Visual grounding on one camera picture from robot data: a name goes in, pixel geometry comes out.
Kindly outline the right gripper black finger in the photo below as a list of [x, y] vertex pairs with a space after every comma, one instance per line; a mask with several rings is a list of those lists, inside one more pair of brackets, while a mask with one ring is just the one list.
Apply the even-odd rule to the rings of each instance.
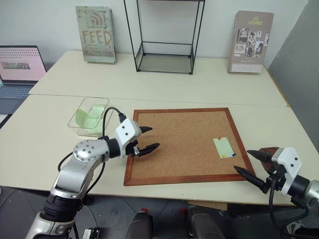
[[259, 150], [247, 150], [247, 153], [261, 161], [262, 164], [272, 164], [272, 155], [268, 152], [261, 152]]
[[248, 171], [245, 168], [234, 166], [234, 169], [248, 182], [252, 183], [258, 187], [264, 194], [267, 194], [269, 187], [266, 185], [266, 182], [256, 177], [252, 172]]

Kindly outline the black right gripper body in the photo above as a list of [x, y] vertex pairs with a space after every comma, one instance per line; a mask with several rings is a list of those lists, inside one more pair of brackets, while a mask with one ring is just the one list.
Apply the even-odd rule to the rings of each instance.
[[275, 164], [275, 165], [268, 165], [266, 167], [266, 171], [269, 174], [269, 176], [266, 178], [266, 182], [263, 186], [263, 193], [267, 194], [268, 191], [271, 189], [272, 182], [275, 182], [274, 189], [276, 191], [281, 191], [285, 182], [286, 177], [285, 173], [287, 172], [283, 165]]

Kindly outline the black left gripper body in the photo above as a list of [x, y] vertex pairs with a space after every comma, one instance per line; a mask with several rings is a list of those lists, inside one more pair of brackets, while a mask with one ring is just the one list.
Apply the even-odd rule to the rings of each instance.
[[139, 156], [140, 150], [137, 146], [138, 141], [134, 140], [133, 142], [128, 143], [126, 146], [126, 156], [131, 155], [132, 157]]

